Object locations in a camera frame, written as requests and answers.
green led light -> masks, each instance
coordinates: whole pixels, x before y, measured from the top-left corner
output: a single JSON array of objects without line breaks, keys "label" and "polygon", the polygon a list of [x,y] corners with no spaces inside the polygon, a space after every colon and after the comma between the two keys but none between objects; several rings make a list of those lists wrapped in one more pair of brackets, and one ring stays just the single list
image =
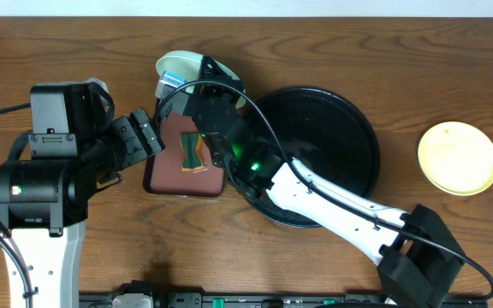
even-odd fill
[{"label": "green led light", "polygon": [[231,144],[231,148],[233,149],[233,153],[235,154],[235,156],[237,158],[241,158],[241,154],[243,153],[243,149],[241,148],[241,146],[234,142]]}]

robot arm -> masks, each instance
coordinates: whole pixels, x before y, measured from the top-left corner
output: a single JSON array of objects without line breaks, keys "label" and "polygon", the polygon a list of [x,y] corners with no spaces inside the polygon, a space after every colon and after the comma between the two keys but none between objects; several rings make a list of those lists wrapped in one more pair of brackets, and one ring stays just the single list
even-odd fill
[{"label": "robot arm", "polygon": [[[306,180],[312,181],[336,201],[361,210],[366,214],[391,222],[401,228],[404,222],[401,215],[404,210],[389,208],[361,198],[313,173],[300,160],[293,159],[294,166]],[[267,189],[271,201],[284,210],[291,210],[312,219],[328,230],[359,248],[368,258],[378,265],[383,256],[379,250],[382,245],[391,246],[398,233],[386,228],[376,227],[355,214],[312,193],[301,183],[290,167],[285,163],[272,179],[274,185]]]},{"label": "robot arm", "polygon": [[[113,120],[100,80],[32,88],[31,161],[18,155],[0,166],[0,229],[38,292],[36,307],[79,307],[79,262],[87,201],[118,171],[164,145],[144,110]],[[17,142],[12,152],[21,153]],[[19,271],[6,255],[11,307],[24,306]]]}]

white wall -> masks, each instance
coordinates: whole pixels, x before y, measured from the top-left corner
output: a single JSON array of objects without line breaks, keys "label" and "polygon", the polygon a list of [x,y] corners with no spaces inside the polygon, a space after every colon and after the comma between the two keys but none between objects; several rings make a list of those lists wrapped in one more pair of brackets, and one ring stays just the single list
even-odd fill
[{"label": "white wall", "polygon": [[0,0],[0,16],[493,17],[493,0]]}]

yellow lid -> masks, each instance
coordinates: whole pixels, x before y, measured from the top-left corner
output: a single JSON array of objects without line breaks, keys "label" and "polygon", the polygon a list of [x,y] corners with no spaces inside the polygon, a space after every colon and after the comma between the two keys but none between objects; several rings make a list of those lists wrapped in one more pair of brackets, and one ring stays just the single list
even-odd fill
[{"label": "yellow lid", "polygon": [[431,183],[469,196],[493,183],[493,144],[477,128],[456,121],[437,124],[419,141],[418,160]]}]

green connector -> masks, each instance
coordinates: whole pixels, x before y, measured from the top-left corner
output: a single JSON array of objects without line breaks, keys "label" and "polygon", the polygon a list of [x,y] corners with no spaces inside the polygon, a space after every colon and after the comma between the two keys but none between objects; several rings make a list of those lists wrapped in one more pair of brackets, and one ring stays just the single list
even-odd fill
[{"label": "green connector", "polygon": [[212,308],[223,308],[223,299],[213,299]]}]

